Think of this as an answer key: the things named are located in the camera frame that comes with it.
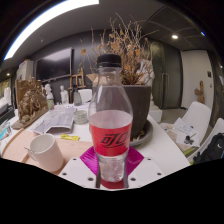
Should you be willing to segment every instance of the drink bottle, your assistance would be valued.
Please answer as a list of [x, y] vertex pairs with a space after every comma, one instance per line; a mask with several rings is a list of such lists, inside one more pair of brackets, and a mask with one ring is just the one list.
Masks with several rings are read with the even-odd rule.
[[90, 102], [88, 118], [102, 180], [120, 182], [129, 150], [133, 111], [121, 84], [121, 57], [104, 54], [97, 58], [97, 90]]

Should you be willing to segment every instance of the coffee mug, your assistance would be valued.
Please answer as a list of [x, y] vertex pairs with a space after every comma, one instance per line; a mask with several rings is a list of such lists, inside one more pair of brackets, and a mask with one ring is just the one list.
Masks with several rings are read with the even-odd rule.
[[41, 167], [49, 172], [59, 170], [64, 163], [56, 139], [51, 134], [35, 137], [30, 143], [28, 153], [33, 160], [39, 162]]

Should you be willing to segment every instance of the gray vase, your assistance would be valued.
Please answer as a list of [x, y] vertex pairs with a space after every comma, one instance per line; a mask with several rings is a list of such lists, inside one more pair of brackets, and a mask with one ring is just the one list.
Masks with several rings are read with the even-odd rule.
[[[151, 86], [124, 85], [123, 87], [133, 109], [131, 138], [135, 138], [139, 135], [147, 120], [150, 107]], [[96, 89], [97, 86], [93, 86], [93, 94], [96, 92]]]

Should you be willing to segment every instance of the red label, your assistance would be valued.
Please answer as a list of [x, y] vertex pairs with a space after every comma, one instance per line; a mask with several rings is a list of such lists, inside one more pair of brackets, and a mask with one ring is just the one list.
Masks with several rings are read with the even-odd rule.
[[130, 123], [122, 128], [105, 129], [90, 124], [95, 151], [103, 156], [118, 156], [128, 150], [131, 134]]

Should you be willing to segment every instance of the fluorescent light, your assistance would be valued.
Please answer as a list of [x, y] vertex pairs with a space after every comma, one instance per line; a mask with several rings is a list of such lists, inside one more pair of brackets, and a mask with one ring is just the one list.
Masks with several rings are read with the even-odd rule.
[[178, 39], [178, 36], [177, 35], [173, 35], [172, 38], [173, 39]]
[[6, 54], [4, 60], [13, 57], [18, 48], [22, 45], [22, 43], [39, 27], [41, 27], [46, 22], [54, 19], [55, 17], [68, 12], [73, 9], [77, 9], [84, 6], [99, 4], [99, 0], [67, 0], [64, 1], [43, 14], [37, 17], [33, 22], [31, 22], [23, 32], [17, 37], [13, 45], [10, 47], [8, 53]]

